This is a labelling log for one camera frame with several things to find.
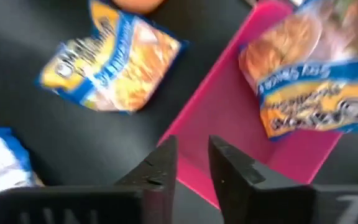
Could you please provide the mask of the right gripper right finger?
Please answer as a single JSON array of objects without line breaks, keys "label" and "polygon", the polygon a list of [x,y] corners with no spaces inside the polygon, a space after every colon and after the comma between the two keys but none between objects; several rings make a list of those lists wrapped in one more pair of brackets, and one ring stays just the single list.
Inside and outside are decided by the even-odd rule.
[{"label": "right gripper right finger", "polygon": [[358,224],[358,185],[299,184],[219,136],[208,156],[225,223]]}]

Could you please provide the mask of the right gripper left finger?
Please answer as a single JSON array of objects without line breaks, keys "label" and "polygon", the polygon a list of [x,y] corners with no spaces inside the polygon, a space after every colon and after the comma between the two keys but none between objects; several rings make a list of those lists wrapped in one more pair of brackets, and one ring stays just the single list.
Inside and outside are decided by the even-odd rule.
[{"label": "right gripper left finger", "polygon": [[112,185],[0,192],[0,224],[171,224],[176,176],[170,137]]}]

